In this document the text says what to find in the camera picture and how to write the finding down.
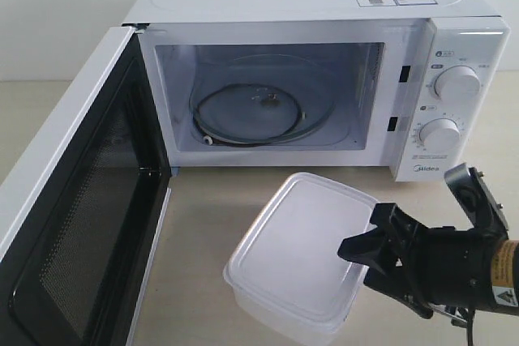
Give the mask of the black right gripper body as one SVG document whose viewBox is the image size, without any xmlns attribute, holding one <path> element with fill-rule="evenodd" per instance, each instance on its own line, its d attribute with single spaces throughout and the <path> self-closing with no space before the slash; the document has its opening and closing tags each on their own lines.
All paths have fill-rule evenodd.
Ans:
<svg viewBox="0 0 519 346">
<path fill-rule="evenodd" d="M 375 206 L 372 230 L 384 230 L 397 255 L 400 288 L 371 288 L 413 310 L 423 318 L 434 305 L 449 313 L 471 310 L 504 314 L 507 311 L 507 238 L 474 227 L 428 228 L 405 214 L 395 203 Z"/>
</svg>

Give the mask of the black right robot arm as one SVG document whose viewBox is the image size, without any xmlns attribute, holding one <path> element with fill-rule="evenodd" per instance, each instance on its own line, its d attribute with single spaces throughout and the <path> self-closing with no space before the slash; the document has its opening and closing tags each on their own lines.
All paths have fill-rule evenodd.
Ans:
<svg viewBox="0 0 519 346">
<path fill-rule="evenodd" d="M 427 227 L 395 203 L 378 203 L 373 229 L 337 254 L 367 266 L 364 284 L 429 319 L 436 305 L 518 314 L 518 243 L 490 207 L 471 229 Z"/>
</svg>

